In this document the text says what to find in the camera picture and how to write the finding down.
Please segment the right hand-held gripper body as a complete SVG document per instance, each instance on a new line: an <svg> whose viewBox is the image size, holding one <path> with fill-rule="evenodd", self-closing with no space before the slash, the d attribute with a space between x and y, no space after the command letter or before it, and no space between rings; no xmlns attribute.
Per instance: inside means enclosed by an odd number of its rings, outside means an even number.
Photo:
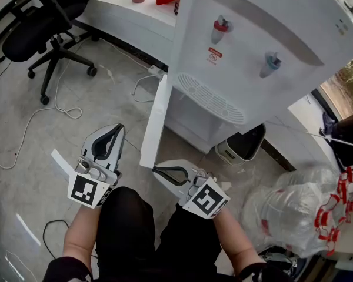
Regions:
<svg viewBox="0 0 353 282"><path fill-rule="evenodd" d="M213 219L230 201L215 177L205 170L198 170L187 186L178 204L186 211L203 219Z"/></svg>

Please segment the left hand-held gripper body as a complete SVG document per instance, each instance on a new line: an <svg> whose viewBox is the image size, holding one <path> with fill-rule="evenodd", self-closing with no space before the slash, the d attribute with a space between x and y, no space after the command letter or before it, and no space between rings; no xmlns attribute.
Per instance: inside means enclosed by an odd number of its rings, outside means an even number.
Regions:
<svg viewBox="0 0 353 282"><path fill-rule="evenodd" d="M80 156L75 170L69 174L68 198L92 209L101 207L120 178L117 169L111 171Z"/></svg>

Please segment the white water dispenser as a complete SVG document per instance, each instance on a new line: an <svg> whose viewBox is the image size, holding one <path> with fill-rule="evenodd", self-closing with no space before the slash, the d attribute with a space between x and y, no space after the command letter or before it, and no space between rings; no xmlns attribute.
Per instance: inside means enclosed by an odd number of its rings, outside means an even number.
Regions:
<svg viewBox="0 0 353 282"><path fill-rule="evenodd" d="M212 44L222 15L233 30ZM267 52L281 66L261 78ZM248 132L353 59L353 21L337 0L180 0L167 125L202 152Z"/></svg>

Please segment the person's right forearm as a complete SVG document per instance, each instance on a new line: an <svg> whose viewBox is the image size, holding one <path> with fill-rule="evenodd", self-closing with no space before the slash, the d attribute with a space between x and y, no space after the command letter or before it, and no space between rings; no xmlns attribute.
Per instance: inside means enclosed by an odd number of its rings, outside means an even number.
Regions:
<svg viewBox="0 0 353 282"><path fill-rule="evenodd" d="M265 263L227 207L221 209L213 218L213 222L221 247L228 256L236 275L252 264Z"/></svg>

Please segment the person's left forearm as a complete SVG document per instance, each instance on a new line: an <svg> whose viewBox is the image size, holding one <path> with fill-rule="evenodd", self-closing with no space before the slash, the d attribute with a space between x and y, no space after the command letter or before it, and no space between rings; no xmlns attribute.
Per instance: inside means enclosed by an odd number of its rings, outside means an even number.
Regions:
<svg viewBox="0 0 353 282"><path fill-rule="evenodd" d="M101 208L81 206L64 237L63 257L73 257L91 269Z"/></svg>

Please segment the person's dark clothing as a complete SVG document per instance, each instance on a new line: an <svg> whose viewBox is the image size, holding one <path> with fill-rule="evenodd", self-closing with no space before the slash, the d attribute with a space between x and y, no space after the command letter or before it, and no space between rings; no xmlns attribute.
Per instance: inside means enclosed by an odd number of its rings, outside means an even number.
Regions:
<svg viewBox="0 0 353 282"><path fill-rule="evenodd" d="M159 245L153 209L128 187L114 189L101 206L89 271L73 257L52 260L42 282L293 282L268 263L238 275L224 252L213 219L177 206Z"/></svg>

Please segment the clear bag of empty bottles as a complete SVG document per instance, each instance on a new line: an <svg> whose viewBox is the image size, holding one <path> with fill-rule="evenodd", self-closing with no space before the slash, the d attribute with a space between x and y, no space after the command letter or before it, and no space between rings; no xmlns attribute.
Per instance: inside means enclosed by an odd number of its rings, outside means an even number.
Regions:
<svg viewBox="0 0 353 282"><path fill-rule="evenodd" d="M272 187L259 186L242 209L244 227L266 244L306 258L335 252L353 211L352 167L336 173L315 166L282 174Z"/></svg>

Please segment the white power strip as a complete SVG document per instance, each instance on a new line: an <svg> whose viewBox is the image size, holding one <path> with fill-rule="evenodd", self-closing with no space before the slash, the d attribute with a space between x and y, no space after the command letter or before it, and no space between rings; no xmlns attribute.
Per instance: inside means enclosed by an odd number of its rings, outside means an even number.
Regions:
<svg viewBox="0 0 353 282"><path fill-rule="evenodd" d="M152 65L148 69L148 72L153 76L157 76L159 79L161 79L166 74L166 72L164 70L162 70L161 68L159 68L155 65Z"/></svg>

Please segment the black patterned device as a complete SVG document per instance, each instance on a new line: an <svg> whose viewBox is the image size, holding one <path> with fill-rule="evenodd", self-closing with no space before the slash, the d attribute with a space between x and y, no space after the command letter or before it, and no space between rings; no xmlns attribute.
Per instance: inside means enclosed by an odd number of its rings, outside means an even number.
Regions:
<svg viewBox="0 0 353 282"><path fill-rule="evenodd" d="M307 258L300 258L293 252L279 246L267 247L259 255L268 264L277 267L294 281L297 281L298 277L302 274L308 261Z"/></svg>

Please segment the black office chair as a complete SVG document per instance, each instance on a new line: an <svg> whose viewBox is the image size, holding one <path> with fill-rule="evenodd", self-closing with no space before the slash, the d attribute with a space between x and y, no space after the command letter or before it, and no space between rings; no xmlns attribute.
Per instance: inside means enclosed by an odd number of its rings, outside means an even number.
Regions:
<svg viewBox="0 0 353 282"><path fill-rule="evenodd" d="M87 75L94 77L97 68L90 60L69 49L88 34L75 36L69 32L72 21L83 14L89 0L21 0L11 13L19 25L11 31L2 44L4 55L13 62L25 62L37 52L43 56L28 68L28 77L34 78L34 69L48 62L41 88L40 102L49 103L46 90L60 59L81 63L88 67Z"/></svg>

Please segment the thin white rod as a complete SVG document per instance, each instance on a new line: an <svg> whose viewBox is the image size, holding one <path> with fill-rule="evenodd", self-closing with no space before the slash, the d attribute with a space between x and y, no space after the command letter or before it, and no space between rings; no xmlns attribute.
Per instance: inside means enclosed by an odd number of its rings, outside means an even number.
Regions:
<svg viewBox="0 0 353 282"><path fill-rule="evenodd" d="M325 140L327 140L329 142L337 142L337 143L341 143L341 144L353 147L353 143L347 142L347 141L344 141L344 140L334 139L334 138L331 138L331 137L326 137L326 136L322 136L322 135L306 132L306 131L303 131L303 130L299 130L299 129L290 127L290 126L285 125L285 124L279 124L279 123L274 123L274 122L270 122L270 121L266 121L266 123L269 123L269 124L274 125L274 126L284 127L286 129L292 130L294 132L303 133L303 134L310 135L310 136L313 136L313 137L318 137L318 138L321 138L321 139L325 139Z"/></svg>

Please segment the white window ledge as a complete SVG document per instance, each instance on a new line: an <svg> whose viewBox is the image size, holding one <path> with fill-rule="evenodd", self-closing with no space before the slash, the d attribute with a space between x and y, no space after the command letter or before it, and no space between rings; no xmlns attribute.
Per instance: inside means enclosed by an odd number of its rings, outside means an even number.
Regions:
<svg viewBox="0 0 353 282"><path fill-rule="evenodd" d="M144 62L168 71L176 16L174 7L155 0L90 0L77 25L110 43L136 53ZM317 137L322 113L340 115L326 92L327 82L265 122L264 149L285 170L326 164L338 169L325 139Z"/></svg>

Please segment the dark grey cloth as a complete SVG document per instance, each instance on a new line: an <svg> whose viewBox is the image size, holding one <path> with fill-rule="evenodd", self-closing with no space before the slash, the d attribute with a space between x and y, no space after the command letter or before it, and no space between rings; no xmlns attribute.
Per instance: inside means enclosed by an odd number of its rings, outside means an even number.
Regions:
<svg viewBox="0 0 353 282"><path fill-rule="evenodd" d="M331 135L332 134L332 130L336 124L336 121L333 120L329 114L327 114L327 112L323 112L322 114L322 120L323 120L323 128L319 129L319 134L322 136L325 135Z"/></svg>

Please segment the black backpack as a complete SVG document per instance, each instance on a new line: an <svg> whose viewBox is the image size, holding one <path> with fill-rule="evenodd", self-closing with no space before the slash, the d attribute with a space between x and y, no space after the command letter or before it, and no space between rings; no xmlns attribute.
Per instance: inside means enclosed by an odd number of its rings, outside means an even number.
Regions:
<svg viewBox="0 0 353 282"><path fill-rule="evenodd" d="M353 115L335 123L331 137L353 144ZM333 141L332 148L344 167L353 166L353 146Z"/></svg>

